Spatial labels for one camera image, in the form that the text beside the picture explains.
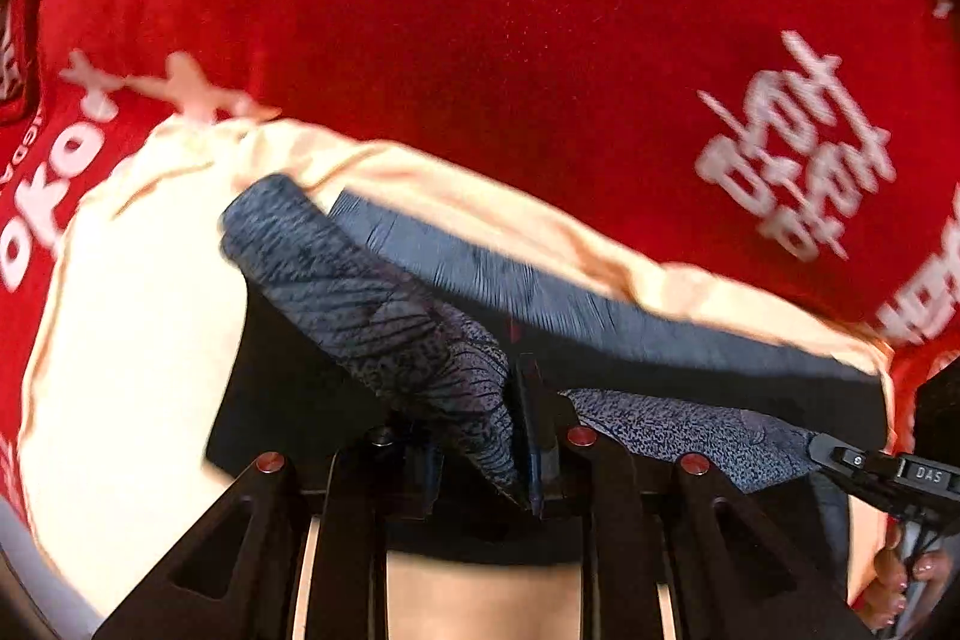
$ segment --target red screw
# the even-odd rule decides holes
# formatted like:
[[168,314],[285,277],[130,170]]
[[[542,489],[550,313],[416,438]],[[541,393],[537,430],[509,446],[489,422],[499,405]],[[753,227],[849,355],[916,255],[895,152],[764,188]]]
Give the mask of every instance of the red screw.
[[272,472],[280,472],[286,462],[287,459],[280,456],[280,453],[267,451],[267,453],[261,453],[256,458],[256,468],[269,475]]
[[700,453],[687,453],[680,459],[680,467],[688,475],[704,475],[709,471],[710,461]]
[[578,448],[589,448],[597,442],[598,434],[589,426],[574,426],[566,430],[566,441]]

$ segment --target red fabric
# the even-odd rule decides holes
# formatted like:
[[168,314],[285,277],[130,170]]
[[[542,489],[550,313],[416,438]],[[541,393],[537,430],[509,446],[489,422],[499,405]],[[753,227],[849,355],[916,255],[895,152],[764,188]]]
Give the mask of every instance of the red fabric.
[[[164,57],[182,49],[211,81],[288,116],[409,143],[657,260],[696,263],[851,323],[880,327],[877,314],[891,303],[885,328],[901,342],[956,343],[958,283],[944,238],[960,218],[960,62],[948,8],[947,0],[42,0],[48,116],[17,176],[32,175],[55,129],[78,118],[83,92],[56,76],[72,49],[117,76],[160,74]],[[832,80],[827,90],[810,81],[813,61]],[[128,91],[113,96],[121,115],[104,125],[96,161],[70,181],[56,208],[61,227],[76,197],[163,114]],[[800,114],[751,146],[721,119],[724,108],[734,124],[748,113],[761,124],[771,111]],[[844,148],[817,147],[860,151],[867,135],[874,162],[858,176],[850,151],[844,159]],[[793,182],[762,186],[748,203],[763,215],[751,214],[728,193],[746,184],[743,175],[726,181],[710,168],[725,151],[757,183]],[[824,164],[832,152],[842,162],[834,184],[846,193],[827,199],[823,221],[811,218],[822,241],[811,239],[798,259],[764,234],[776,234],[776,204],[795,208],[824,184],[811,156]],[[15,215],[8,187],[0,224]],[[22,324],[0,370],[8,439],[50,265],[37,248],[22,286],[0,287],[0,306]],[[904,290],[918,271],[917,290]]]

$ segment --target rolled fabric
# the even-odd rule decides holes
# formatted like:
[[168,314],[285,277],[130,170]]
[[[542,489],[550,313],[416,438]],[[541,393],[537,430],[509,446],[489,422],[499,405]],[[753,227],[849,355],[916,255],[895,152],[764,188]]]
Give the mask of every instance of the rolled fabric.
[[581,421],[631,453],[675,461],[702,453],[741,491],[758,491],[817,469],[813,432],[750,410],[694,405],[623,391],[565,391]]
[[224,255],[304,335],[517,493],[503,401],[509,364],[483,326],[354,244],[285,175],[254,183],[221,223]]

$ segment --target yellow fabric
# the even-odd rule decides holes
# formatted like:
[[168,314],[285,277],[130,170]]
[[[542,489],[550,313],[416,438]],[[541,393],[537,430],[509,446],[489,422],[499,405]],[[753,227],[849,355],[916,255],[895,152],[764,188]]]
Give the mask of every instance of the yellow fabric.
[[[323,210],[350,189],[671,319],[880,372],[889,391],[877,346],[769,293],[657,265],[541,201],[402,145],[296,121],[211,126],[173,116],[80,201],[24,383],[20,466],[35,538],[104,614],[227,485],[203,447],[246,295],[219,253],[217,218],[270,172],[291,175]],[[882,534],[861,542],[872,557]]]

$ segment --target human hand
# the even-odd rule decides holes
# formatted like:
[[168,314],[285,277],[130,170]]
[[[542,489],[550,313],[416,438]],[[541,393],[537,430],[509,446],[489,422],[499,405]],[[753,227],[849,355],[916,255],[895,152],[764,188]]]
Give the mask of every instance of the human hand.
[[[906,608],[904,592],[909,578],[906,566],[896,551],[901,536],[902,530],[899,527],[891,527],[887,531],[885,547],[874,557],[877,577],[864,590],[861,605],[856,608],[856,614],[872,630],[893,624],[896,616]],[[911,614],[911,627],[918,626],[933,610],[947,585],[952,565],[953,562],[945,551],[931,551],[914,562],[910,577],[914,581],[925,582],[926,586]]]

